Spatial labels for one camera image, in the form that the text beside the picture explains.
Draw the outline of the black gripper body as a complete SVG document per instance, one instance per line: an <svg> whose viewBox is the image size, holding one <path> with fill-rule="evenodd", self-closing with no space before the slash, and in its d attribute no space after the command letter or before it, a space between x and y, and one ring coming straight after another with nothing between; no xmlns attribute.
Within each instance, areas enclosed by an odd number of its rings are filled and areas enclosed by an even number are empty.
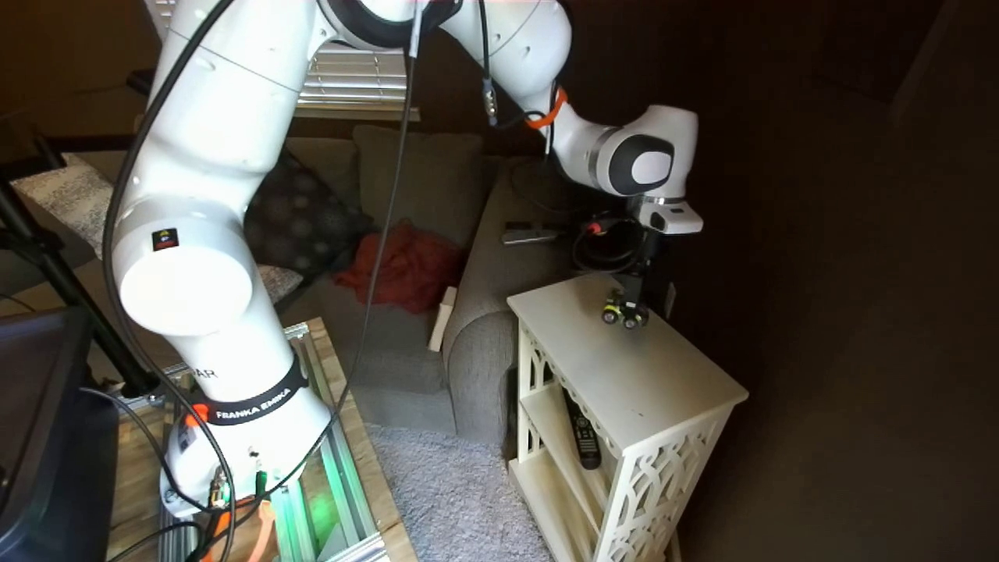
<svg viewBox="0 0 999 562"><path fill-rule="evenodd" d="M637 275L650 271L654 257L672 243L667 236L663 232L650 232L650 227L637 227L637 243L632 243L632 259L631 268Z"/></svg>

